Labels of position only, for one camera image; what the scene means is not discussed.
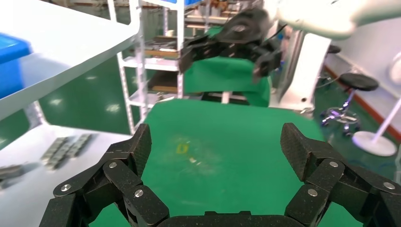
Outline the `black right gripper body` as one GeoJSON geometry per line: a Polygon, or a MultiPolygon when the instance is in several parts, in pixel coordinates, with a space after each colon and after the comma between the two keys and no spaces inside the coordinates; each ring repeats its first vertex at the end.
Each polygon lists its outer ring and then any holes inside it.
{"type": "Polygon", "coordinates": [[[261,8],[249,8],[232,17],[218,33],[221,43],[260,43],[272,27],[269,14],[261,8]]]}

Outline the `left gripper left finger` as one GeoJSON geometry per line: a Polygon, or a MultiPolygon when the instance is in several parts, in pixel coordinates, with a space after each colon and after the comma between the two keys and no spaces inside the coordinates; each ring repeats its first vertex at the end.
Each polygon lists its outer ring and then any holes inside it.
{"type": "Polygon", "coordinates": [[[54,188],[40,226],[87,227],[111,204],[132,227],[160,225],[169,209],[141,179],[151,145],[144,123],[132,138],[112,144],[96,164],[54,188]]]}

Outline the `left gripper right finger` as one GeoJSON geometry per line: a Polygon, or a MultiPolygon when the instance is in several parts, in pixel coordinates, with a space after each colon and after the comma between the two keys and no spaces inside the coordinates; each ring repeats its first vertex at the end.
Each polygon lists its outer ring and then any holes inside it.
{"type": "Polygon", "coordinates": [[[285,209],[302,226],[317,226],[329,206],[342,206],[365,227],[401,224],[401,187],[392,180],[350,164],[329,143],[306,137],[285,123],[281,150],[303,183],[285,209]]]}

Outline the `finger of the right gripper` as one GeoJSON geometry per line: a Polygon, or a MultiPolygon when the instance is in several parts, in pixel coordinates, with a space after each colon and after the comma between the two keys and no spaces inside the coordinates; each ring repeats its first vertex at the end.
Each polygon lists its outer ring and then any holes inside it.
{"type": "Polygon", "coordinates": [[[253,82],[268,77],[280,67],[282,49],[280,41],[264,41],[260,45],[250,44],[250,61],[253,62],[253,82]]]}
{"type": "Polygon", "coordinates": [[[185,73],[194,62],[214,57],[233,58],[240,56],[240,50],[248,44],[241,36],[203,35],[184,42],[180,50],[178,69],[185,73]]]}

